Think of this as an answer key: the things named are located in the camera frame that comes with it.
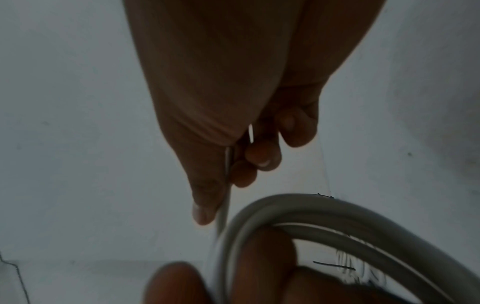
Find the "hand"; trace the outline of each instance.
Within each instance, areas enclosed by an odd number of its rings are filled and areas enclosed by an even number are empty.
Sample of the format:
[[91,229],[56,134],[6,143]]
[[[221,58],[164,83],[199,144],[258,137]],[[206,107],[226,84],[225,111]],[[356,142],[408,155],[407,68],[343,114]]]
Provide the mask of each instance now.
[[[160,128],[208,224],[229,180],[254,182],[317,132],[319,95],[382,0],[124,0]],[[248,127],[252,125],[251,143]]]
[[[297,267],[294,244],[282,231],[267,228],[244,246],[236,266],[231,304],[362,304],[406,303],[364,286],[344,285],[336,278]],[[174,263],[160,269],[144,295],[145,304],[211,304],[195,268]]]

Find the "white cable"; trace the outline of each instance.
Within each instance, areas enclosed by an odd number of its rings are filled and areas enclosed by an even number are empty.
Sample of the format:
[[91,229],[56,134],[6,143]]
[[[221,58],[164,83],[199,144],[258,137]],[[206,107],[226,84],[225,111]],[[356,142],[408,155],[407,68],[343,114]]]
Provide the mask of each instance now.
[[352,254],[391,276],[423,302],[480,303],[478,277],[392,221],[319,195],[283,194],[248,205],[219,234],[204,273],[215,304],[228,303],[240,250],[255,230],[266,225],[277,226],[294,239]]

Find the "black wire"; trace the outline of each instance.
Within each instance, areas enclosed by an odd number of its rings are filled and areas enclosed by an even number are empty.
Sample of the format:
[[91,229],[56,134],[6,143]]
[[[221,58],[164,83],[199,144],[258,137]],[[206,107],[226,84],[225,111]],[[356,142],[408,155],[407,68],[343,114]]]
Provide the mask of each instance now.
[[348,266],[343,266],[343,265],[336,265],[336,264],[328,264],[328,263],[322,263],[322,262],[317,262],[317,261],[313,261],[315,264],[318,264],[318,265],[323,265],[323,266],[331,266],[331,267],[338,267],[338,268],[345,268],[345,269],[350,269],[350,270],[356,270],[355,268],[353,267],[348,267]]
[[23,294],[25,295],[25,299],[26,299],[26,302],[27,304],[31,304],[30,303],[30,297],[29,297],[29,293],[27,292],[27,289],[25,287],[25,283],[24,283],[24,279],[22,278],[22,274],[20,273],[20,268],[17,264],[14,264],[14,263],[11,263],[11,262],[8,262],[8,261],[5,261],[4,258],[2,257],[2,253],[0,252],[0,262],[5,264],[5,265],[10,265],[12,267],[15,267],[15,270],[16,270],[16,274],[18,276],[18,280],[20,281],[20,285],[21,285],[21,288],[23,289]]

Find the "stain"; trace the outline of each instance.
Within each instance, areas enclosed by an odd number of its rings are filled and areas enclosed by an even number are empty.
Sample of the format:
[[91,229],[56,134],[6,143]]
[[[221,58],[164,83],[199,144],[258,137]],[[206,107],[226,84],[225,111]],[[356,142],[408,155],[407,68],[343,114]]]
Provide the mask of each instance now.
[[480,178],[479,11],[476,0],[416,2],[395,38],[386,97],[440,166],[469,179]]

